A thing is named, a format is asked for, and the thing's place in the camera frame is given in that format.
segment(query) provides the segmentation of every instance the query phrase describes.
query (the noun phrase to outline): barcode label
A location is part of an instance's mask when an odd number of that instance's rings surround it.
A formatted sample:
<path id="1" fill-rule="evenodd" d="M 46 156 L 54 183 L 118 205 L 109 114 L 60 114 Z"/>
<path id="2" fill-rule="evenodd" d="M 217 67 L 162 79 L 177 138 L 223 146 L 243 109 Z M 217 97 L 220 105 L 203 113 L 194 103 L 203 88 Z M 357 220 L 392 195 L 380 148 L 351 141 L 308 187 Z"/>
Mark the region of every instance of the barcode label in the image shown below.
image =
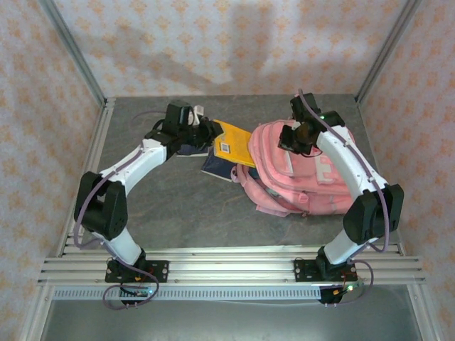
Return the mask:
<path id="1" fill-rule="evenodd" d="M 230 148 L 228 144 L 224 144 L 223 142 L 221 143 L 221 151 L 223 153 L 230 153 Z"/>

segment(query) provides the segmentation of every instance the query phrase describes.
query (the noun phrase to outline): gray marble surface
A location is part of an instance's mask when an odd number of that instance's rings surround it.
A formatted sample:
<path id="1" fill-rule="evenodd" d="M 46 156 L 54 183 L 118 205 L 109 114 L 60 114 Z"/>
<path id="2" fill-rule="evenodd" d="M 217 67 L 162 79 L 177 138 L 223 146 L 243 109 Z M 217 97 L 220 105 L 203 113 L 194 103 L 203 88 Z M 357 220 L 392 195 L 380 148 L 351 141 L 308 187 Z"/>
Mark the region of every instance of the gray marble surface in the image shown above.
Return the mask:
<path id="1" fill-rule="evenodd" d="M 180 97 L 205 108 L 211 119 L 252 131 L 259 123 L 291 115 L 292 95 Z M 99 169 L 116 163 L 135 148 L 166 110 L 170 97 L 117 98 Z M 352 131 L 358 148 L 374 165 L 355 101 L 349 94 L 316 96 L 323 111 L 336 110 Z M 274 217 L 255 210 L 240 184 L 200 172 L 205 158 L 173 157 L 148 174 L 128 196 L 128 227 L 144 248 L 243 247 L 276 244 L 320 245 L 341 230 L 340 215 Z"/>

